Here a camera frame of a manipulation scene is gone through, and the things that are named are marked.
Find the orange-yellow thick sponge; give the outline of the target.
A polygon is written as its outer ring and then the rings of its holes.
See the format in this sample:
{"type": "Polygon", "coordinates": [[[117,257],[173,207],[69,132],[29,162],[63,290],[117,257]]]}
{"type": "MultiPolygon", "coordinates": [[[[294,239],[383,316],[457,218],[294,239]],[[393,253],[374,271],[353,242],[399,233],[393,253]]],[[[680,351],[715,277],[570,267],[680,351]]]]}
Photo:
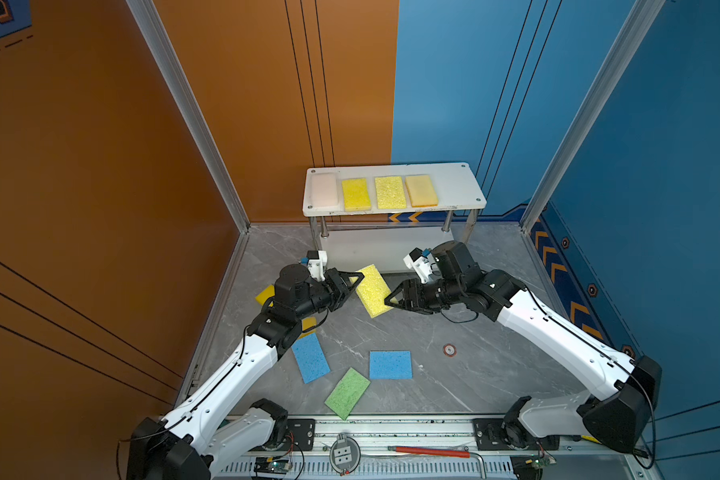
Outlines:
{"type": "Polygon", "coordinates": [[[428,208],[439,205],[439,199],[429,175],[414,175],[405,178],[411,206],[428,208]]]}

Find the white foam sponge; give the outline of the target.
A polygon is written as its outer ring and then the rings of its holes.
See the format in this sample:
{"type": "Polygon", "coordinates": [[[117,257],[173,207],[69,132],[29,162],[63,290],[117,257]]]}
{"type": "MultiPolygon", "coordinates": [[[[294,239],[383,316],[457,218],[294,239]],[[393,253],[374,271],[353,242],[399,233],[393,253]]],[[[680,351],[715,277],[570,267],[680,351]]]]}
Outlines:
{"type": "Polygon", "coordinates": [[[313,174],[309,180],[308,206],[317,210],[335,210],[340,205],[338,180],[334,173],[313,174]]]}

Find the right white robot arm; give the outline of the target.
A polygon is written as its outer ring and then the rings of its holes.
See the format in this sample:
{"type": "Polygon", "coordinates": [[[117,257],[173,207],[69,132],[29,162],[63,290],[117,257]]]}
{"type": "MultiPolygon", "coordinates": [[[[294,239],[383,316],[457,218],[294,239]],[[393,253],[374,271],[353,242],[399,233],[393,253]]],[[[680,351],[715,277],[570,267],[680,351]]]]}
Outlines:
{"type": "Polygon", "coordinates": [[[463,305],[523,336],[583,385],[568,396],[519,398],[501,423],[504,444],[524,450],[547,437],[589,436],[622,454],[634,450],[658,403],[662,368],[655,360],[633,359],[584,332],[521,280],[482,269],[462,242],[414,249],[406,263],[416,276],[388,294],[386,305],[424,315],[463,305]]]}

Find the yellow foam sponge front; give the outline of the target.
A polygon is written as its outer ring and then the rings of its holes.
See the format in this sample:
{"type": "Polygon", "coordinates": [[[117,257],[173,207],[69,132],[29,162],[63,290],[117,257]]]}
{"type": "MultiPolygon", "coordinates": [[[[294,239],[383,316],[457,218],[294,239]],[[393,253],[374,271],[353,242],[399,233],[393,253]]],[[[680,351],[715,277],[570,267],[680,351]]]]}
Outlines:
{"type": "Polygon", "coordinates": [[[368,211],[372,208],[365,178],[343,180],[342,193],[346,212],[368,211]]]}

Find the yellow cellulose sponge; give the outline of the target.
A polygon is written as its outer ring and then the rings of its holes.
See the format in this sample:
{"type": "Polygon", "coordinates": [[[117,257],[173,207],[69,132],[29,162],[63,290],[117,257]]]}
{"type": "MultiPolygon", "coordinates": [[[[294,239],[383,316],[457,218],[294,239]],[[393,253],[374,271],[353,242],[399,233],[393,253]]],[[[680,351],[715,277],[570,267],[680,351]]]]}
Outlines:
{"type": "Polygon", "coordinates": [[[376,177],[374,179],[376,201],[380,210],[401,210],[407,200],[400,176],[376,177]]]}
{"type": "Polygon", "coordinates": [[[360,269],[358,274],[363,278],[352,278],[352,286],[370,318],[374,319],[391,311],[392,307],[385,303],[391,290],[377,267],[374,264],[368,265],[360,269]]]}

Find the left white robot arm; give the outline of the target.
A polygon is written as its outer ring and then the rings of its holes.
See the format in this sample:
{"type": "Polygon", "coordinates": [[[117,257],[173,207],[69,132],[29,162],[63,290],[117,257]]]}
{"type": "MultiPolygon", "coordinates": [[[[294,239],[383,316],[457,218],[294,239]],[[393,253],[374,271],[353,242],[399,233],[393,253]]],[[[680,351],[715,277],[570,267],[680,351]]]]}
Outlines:
{"type": "Polygon", "coordinates": [[[120,479],[213,479],[250,450],[279,446],[287,411],[262,399],[233,422],[226,418],[254,383],[303,334],[303,319],[340,308],[363,282],[335,268],[314,278],[302,264],[285,266],[274,294],[244,328],[230,357],[190,397],[158,420],[144,419],[115,459],[120,479]]]}

